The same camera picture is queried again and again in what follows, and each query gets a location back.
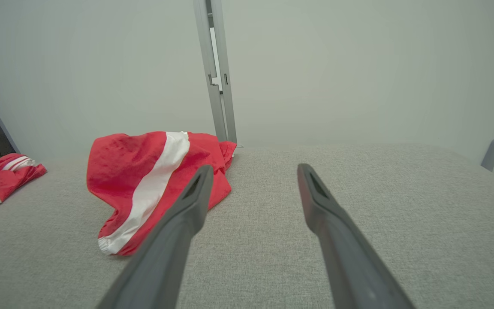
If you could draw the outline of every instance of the gray fabric surface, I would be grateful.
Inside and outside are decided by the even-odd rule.
[[[422,145],[241,149],[232,193],[192,242],[179,307],[332,306],[302,215],[300,162],[417,307],[494,307],[494,174]],[[125,266],[96,244],[112,209],[86,190],[85,163],[47,164],[0,205],[0,308],[94,307]]]

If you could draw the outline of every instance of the white backdrop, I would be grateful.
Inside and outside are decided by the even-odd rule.
[[[191,1],[0,0],[0,117],[37,161],[95,138],[214,134]]]
[[[494,138],[494,1],[223,0],[238,142]]]

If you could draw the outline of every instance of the gray upholstered surface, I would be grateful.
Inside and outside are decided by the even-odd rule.
[[[112,213],[85,188],[86,160],[0,205],[0,308],[93,307],[126,259],[100,253]],[[494,307],[494,174],[421,145],[243,149],[232,193],[194,238],[180,307],[330,307],[296,164],[318,172],[419,308]]]

